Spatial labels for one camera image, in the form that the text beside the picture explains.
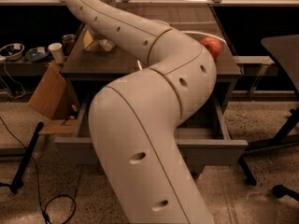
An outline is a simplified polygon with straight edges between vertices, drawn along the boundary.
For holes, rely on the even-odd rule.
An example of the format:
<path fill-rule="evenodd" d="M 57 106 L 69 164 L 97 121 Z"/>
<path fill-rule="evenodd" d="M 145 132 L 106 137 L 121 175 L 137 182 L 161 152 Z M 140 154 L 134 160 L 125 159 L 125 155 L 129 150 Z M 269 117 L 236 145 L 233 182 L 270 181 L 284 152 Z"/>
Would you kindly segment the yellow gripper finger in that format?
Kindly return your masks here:
<path fill-rule="evenodd" d="M 83 33 L 82 45 L 86 51 L 95 51 L 98 47 L 99 35 L 90 29 L 86 29 Z"/>

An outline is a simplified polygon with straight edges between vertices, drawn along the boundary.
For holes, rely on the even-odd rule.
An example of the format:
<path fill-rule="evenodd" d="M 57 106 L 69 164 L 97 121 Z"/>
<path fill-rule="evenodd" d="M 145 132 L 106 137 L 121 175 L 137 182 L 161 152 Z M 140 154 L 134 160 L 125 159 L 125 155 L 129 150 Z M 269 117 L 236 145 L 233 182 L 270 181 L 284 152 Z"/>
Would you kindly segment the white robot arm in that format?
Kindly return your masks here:
<path fill-rule="evenodd" d="M 210 97 L 209 51 L 161 21 L 115 8 L 115 0 L 66 0 L 75 17 L 144 64 L 93 98 L 93 146 L 134 224 L 214 224 L 174 132 Z"/>

